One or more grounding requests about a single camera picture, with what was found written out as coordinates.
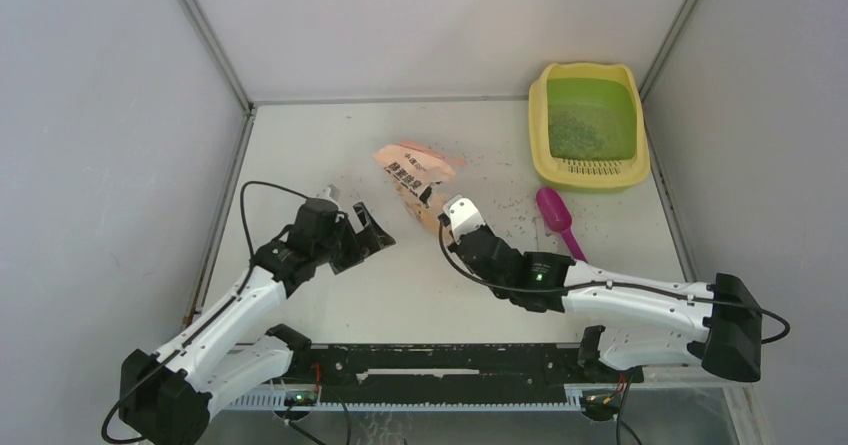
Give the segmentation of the magenta plastic scoop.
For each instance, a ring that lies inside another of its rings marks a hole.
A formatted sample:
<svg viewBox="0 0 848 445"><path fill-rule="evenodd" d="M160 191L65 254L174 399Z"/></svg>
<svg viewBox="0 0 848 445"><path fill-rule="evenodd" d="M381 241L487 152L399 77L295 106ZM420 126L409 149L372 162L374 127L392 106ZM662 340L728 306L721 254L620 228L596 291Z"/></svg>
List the magenta plastic scoop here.
<svg viewBox="0 0 848 445"><path fill-rule="evenodd" d="M572 257L586 261L585 253L572 232L572 215L559 193L542 187L536 192L535 201L548 229L562 238Z"/></svg>

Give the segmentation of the pink cat litter bag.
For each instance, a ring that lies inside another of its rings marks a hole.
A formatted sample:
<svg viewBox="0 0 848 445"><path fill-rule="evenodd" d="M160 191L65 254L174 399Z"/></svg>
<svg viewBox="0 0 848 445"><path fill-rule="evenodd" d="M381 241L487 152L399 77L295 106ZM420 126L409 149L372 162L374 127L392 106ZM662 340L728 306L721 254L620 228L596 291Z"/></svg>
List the pink cat litter bag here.
<svg viewBox="0 0 848 445"><path fill-rule="evenodd" d="M409 215L428 233L436 235L438 217L449 201L443 185L456 178L457 170L466 161L409 140L385 145L372 158L391 177L390 182Z"/></svg>

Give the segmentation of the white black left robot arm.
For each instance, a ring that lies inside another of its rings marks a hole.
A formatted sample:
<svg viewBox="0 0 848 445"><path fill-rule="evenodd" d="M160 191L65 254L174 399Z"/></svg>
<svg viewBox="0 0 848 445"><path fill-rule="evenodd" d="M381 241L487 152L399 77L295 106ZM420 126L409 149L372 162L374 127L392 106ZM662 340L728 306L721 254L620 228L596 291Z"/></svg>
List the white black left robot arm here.
<svg viewBox="0 0 848 445"><path fill-rule="evenodd" d="M222 409L259 384L305 379L313 366L311 342L285 326L238 353L232 349L319 267L340 274L394 245L363 203L353 210L360 231L333 199L307 199L292 224L252 252L246 271L197 322L154 352L137 349L123 361L119 398L107 417L153 444L194 444Z"/></svg>

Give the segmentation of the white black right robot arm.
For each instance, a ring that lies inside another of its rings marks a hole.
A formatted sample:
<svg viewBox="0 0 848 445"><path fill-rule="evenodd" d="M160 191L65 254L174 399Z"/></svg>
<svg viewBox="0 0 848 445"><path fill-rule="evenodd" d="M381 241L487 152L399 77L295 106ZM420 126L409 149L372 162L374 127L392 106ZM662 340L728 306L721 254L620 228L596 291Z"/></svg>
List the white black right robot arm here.
<svg viewBox="0 0 848 445"><path fill-rule="evenodd" d="M764 309L744 282L662 282L622 275L570 256L521 252L484 226L444 248L456 268L500 299L531 312L588 314L579 371L592 381L615 370L698 365L722 379L761 378Z"/></svg>

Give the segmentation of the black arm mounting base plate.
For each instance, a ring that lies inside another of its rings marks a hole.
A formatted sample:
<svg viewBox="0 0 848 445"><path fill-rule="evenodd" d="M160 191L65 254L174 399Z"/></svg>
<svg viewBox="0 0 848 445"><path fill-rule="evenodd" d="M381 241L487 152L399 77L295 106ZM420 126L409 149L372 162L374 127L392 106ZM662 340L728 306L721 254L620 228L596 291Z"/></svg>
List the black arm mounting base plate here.
<svg viewBox="0 0 848 445"><path fill-rule="evenodd" d="M575 344L312 345L273 385L363 406L564 405L569 387L616 390L623 371Z"/></svg>

